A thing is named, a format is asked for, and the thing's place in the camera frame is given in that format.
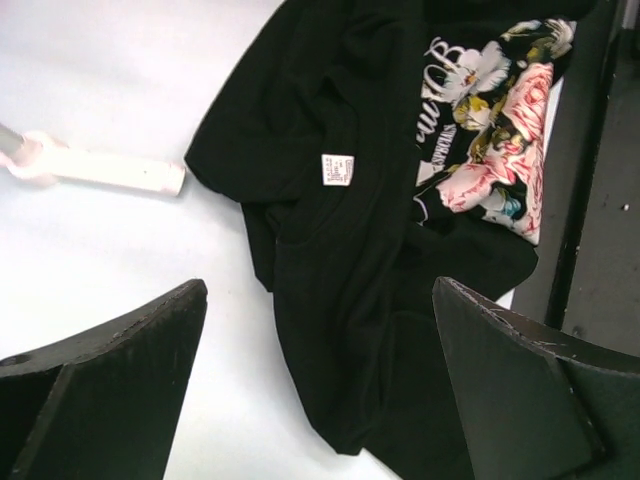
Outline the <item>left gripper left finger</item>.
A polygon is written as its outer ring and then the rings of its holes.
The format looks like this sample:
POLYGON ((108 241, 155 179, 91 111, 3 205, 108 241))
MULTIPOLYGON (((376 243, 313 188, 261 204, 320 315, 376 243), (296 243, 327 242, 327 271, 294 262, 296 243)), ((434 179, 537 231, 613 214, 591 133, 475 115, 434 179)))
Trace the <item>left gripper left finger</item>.
POLYGON ((189 280, 1 362, 4 479, 161 479, 207 311, 189 280))

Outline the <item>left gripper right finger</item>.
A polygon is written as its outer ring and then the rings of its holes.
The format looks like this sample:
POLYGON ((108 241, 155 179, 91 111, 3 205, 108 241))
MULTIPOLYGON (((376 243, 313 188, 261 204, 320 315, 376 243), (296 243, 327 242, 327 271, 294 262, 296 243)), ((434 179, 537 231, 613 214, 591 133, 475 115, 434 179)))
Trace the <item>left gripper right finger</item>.
POLYGON ((458 281, 433 289, 437 330, 478 479, 636 479, 639 360, 458 281))

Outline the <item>black t-shirt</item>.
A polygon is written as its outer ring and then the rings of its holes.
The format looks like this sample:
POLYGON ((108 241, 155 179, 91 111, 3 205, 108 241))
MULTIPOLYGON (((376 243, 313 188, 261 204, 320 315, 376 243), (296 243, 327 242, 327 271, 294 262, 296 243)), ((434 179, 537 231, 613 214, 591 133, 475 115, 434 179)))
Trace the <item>black t-shirt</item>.
POLYGON ((242 207, 305 414, 338 453, 469 479, 432 289, 537 264, 545 120, 590 1, 287 1, 186 152, 242 207))

